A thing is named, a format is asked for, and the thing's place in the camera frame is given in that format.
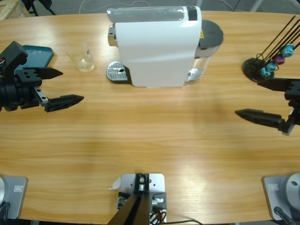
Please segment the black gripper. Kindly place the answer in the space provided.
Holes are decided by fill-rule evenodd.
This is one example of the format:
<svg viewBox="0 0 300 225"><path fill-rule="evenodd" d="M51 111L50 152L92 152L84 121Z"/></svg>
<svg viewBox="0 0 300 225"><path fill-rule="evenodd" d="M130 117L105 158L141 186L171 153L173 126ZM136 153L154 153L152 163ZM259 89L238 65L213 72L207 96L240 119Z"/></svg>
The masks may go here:
<svg viewBox="0 0 300 225"><path fill-rule="evenodd" d="M0 79L0 107L7 112L36 106L45 106L46 112L69 108L81 102L84 97L65 95L48 99L40 88L42 80L52 79L63 75L51 67L28 67L16 71L12 79Z"/></svg>
<svg viewBox="0 0 300 225"><path fill-rule="evenodd" d="M270 90L285 92L285 99L289 101L288 105L293 108L286 121L281 115L266 113L261 110L242 109L236 110L235 113L242 119L254 124L276 128L284 135L289 135L293 128L300 124L300 92L287 90L291 89L292 82L299 81L299 79L291 78L270 78L257 83L259 86Z"/></svg>

